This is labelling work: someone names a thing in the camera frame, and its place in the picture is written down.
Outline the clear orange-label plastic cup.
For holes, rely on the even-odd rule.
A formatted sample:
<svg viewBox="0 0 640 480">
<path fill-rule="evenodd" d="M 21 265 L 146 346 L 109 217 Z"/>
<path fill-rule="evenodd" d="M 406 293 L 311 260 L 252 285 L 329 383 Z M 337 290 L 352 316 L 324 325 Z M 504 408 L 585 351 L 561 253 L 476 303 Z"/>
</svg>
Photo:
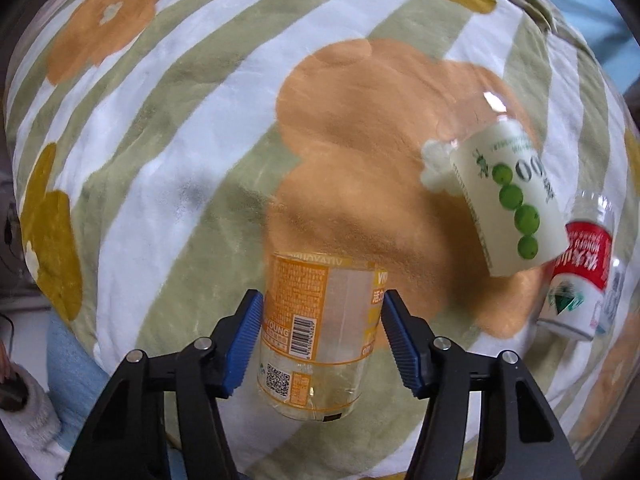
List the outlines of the clear orange-label plastic cup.
<svg viewBox="0 0 640 480">
<path fill-rule="evenodd" d="M 257 383 L 281 415 L 332 422 L 361 396 L 387 271 L 318 252 L 276 252 L 268 266 Z"/>
</svg>

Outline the red label plastic bottle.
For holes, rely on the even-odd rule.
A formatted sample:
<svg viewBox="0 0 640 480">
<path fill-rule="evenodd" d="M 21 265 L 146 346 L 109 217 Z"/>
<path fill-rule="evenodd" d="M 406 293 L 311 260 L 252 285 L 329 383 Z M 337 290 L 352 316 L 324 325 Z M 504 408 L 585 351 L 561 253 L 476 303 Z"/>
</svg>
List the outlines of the red label plastic bottle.
<svg viewBox="0 0 640 480">
<path fill-rule="evenodd" d="M 615 212 L 603 195 L 575 195 L 566 224 L 568 247 L 555 260 L 537 324 L 567 339 L 596 336 L 610 276 Z"/>
</svg>

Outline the flower striped fleece blanket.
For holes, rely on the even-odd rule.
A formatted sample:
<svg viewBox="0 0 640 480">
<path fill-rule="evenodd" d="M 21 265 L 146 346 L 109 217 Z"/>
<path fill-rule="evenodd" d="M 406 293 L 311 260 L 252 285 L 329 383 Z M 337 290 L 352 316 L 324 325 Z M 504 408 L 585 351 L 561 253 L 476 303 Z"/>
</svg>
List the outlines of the flower striped fleece blanket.
<svg viewBox="0 0 640 480">
<path fill-rule="evenodd" d="M 208 333 L 276 252 L 377 263 L 439 333 L 518 352 L 578 463 L 606 445 L 639 367 L 639 131 L 549 0 L 49 0 L 2 84 L 68 456 L 129 350 Z M 612 202 L 625 281 L 594 341 L 536 326 L 544 266 L 489 274 L 438 134 L 485 90 L 561 208 L 579 191 Z"/>
</svg>

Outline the blue label clear bottle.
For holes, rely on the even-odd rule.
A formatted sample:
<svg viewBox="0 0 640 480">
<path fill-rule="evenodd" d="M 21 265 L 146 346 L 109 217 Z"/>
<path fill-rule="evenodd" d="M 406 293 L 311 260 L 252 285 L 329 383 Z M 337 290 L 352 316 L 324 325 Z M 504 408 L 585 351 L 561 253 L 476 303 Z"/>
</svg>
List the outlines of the blue label clear bottle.
<svg viewBox="0 0 640 480">
<path fill-rule="evenodd" d="M 608 287 L 606 288 L 604 303 L 600 315 L 597 334 L 603 336 L 613 327 L 620 297 L 622 296 L 626 273 L 626 264 L 620 258 L 613 257 Z"/>
</svg>

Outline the light blue cloth over window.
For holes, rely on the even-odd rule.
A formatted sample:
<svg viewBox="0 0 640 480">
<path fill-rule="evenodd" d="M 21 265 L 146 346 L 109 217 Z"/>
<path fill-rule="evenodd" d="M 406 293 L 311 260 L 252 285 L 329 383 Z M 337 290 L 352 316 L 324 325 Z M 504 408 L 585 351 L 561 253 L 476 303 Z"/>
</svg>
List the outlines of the light blue cloth over window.
<svg viewBox="0 0 640 480">
<path fill-rule="evenodd" d="M 585 37 L 620 92 L 639 78 L 639 45 L 611 0 L 549 0 Z"/>
</svg>

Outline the white green-dot label bottle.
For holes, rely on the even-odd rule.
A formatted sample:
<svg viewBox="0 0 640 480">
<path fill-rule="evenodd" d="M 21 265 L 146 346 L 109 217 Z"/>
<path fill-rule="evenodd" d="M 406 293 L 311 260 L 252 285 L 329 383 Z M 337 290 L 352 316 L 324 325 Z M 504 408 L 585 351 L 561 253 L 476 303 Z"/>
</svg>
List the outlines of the white green-dot label bottle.
<svg viewBox="0 0 640 480">
<path fill-rule="evenodd" d="M 485 90 L 454 102 L 438 134 L 449 148 L 490 275 L 505 278 L 564 252 L 568 236 L 550 177 L 502 96 Z"/>
</svg>

